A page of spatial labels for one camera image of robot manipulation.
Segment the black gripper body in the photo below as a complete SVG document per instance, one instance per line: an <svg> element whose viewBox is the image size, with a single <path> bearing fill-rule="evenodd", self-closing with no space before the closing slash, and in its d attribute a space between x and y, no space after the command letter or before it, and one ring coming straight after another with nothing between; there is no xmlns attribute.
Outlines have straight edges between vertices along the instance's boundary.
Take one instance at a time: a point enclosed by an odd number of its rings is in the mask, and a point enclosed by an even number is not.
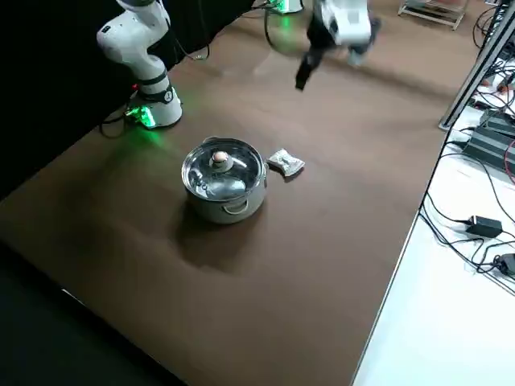
<svg viewBox="0 0 515 386"><path fill-rule="evenodd" d="M307 28L307 38L310 43L306 53L307 56L322 55L336 47L331 33L323 23L321 10L318 6L313 6L311 20Z"/></svg>

